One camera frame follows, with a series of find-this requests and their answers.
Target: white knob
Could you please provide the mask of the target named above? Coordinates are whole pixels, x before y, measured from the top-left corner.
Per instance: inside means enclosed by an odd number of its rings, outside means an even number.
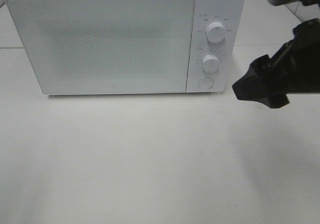
[[[226,36],[225,25],[219,21],[215,21],[207,26],[206,28],[206,38],[211,43],[219,43]]]
[[[219,69],[219,59],[216,55],[206,55],[203,59],[202,59],[202,69],[206,72],[206,73],[214,73]]]

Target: white tabletop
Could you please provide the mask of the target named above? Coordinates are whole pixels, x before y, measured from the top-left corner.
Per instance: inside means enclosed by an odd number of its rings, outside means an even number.
[[[318,223],[320,96],[273,110],[231,88],[298,24],[278,9],[278,35],[246,39],[253,2],[218,94],[48,97],[24,49],[0,49],[0,223]]]

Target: microwave window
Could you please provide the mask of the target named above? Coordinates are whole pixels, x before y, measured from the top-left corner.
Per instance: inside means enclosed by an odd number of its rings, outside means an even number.
[[[9,3],[45,94],[185,92],[194,0]]]

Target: round button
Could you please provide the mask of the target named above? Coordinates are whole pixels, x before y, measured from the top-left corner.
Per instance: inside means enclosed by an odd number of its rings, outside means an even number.
[[[220,62],[216,55],[213,55],[213,54],[206,55],[202,59],[202,69],[206,73],[216,72],[219,69],[219,65],[220,65]]]
[[[215,21],[207,26],[206,38],[211,43],[219,43],[226,37],[226,27],[223,23]]]
[[[205,78],[202,78],[200,81],[199,81],[199,87],[201,89],[210,89],[214,86],[214,80],[212,80],[210,77],[205,77]]]

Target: control panel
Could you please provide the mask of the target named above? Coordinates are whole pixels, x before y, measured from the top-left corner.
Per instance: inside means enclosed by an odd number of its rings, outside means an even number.
[[[222,92],[244,0],[195,0],[186,92]]]

